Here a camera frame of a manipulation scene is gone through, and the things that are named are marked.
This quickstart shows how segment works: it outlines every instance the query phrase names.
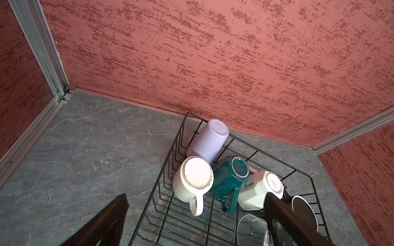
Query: gray marble countertop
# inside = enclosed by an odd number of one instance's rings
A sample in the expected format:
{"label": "gray marble countertop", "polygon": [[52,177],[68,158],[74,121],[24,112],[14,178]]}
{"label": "gray marble countertop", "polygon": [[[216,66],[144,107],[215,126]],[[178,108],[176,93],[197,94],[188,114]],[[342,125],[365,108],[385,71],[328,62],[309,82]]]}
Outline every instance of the gray marble countertop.
{"label": "gray marble countertop", "polygon": [[[118,194],[127,245],[182,118],[77,92],[0,189],[0,245],[59,245]],[[315,152],[237,137],[314,179],[332,241],[367,245]]]}

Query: teal mug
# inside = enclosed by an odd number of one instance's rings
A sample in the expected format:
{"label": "teal mug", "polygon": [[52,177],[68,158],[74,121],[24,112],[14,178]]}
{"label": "teal mug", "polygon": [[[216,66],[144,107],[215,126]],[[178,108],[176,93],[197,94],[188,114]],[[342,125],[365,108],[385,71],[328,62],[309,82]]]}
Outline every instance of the teal mug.
{"label": "teal mug", "polygon": [[[241,157],[232,155],[222,159],[212,170],[214,172],[214,183],[210,189],[211,194],[221,200],[223,212],[234,211],[240,189],[250,177],[248,165]],[[231,193],[231,205],[227,208],[226,199]]]}

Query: dish rack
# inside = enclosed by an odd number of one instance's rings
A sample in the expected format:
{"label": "dish rack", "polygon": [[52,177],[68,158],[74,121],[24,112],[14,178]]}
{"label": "dish rack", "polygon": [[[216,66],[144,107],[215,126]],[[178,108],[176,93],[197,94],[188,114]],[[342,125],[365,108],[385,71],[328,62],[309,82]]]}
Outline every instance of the dish rack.
{"label": "dish rack", "polygon": [[[187,113],[177,136],[153,185],[142,211],[131,245],[200,245],[237,246],[236,228],[245,214],[264,217],[262,211],[243,211],[238,205],[231,213],[221,210],[220,200],[209,192],[204,195],[204,211],[194,217],[188,203],[180,201],[172,189],[172,177],[186,159],[186,149],[207,123],[193,113]],[[277,174],[290,195],[300,195],[311,205],[319,224],[319,233],[331,240],[313,179],[308,174],[282,160],[229,134],[215,163],[229,155],[239,155],[250,167]]]}

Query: pink patterned wall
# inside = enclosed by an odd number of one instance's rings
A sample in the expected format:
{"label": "pink patterned wall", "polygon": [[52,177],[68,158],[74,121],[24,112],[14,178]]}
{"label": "pink patterned wall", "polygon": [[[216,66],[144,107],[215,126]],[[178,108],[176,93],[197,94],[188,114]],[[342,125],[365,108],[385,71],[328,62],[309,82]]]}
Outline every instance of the pink patterned wall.
{"label": "pink patterned wall", "polygon": [[82,89],[305,146],[394,105],[391,1],[41,4]]}
{"label": "pink patterned wall", "polygon": [[369,244],[394,245],[394,120],[319,157]]}
{"label": "pink patterned wall", "polygon": [[0,158],[54,97],[7,0],[0,0]]}

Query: white mug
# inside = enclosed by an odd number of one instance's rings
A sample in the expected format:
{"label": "white mug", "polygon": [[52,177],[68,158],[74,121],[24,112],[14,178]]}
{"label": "white mug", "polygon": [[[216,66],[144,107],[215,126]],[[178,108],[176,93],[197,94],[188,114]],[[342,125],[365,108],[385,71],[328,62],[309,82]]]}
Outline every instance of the white mug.
{"label": "white mug", "polygon": [[189,203],[192,215],[199,216],[204,208],[203,195],[211,189],[213,182],[211,165],[201,157],[191,156],[175,173],[173,189],[179,200]]}
{"label": "white mug", "polygon": [[229,129],[220,120],[211,119],[196,135],[186,150],[186,156],[199,156],[212,164],[229,135]]}
{"label": "white mug", "polygon": [[277,198],[283,196],[284,187],[275,173],[260,171],[250,175],[238,196],[238,204],[245,211],[259,210],[264,208],[264,201],[268,192]]}

